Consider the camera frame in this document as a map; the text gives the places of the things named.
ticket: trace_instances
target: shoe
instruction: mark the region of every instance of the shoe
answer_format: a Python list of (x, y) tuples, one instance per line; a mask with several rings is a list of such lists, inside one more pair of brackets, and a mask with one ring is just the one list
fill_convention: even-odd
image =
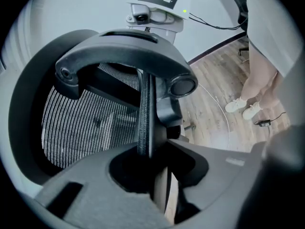
[(233, 100), (232, 102), (228, 103), (225, 106), (225, 110), (228, 113), (233, 113), (238, 109), (244, 108), (247, 105), (246, 100), (242, 100), (241, 98), (237, 98), (236, 100)]
[(250, 108), (247, 108), (243, 112), (243, 118), (245, 120), (251, 120), (260, 110), (262, 110), (262, 108), (259, 106), (259, 102), (255, 102), (253, 105), (250, 105)]

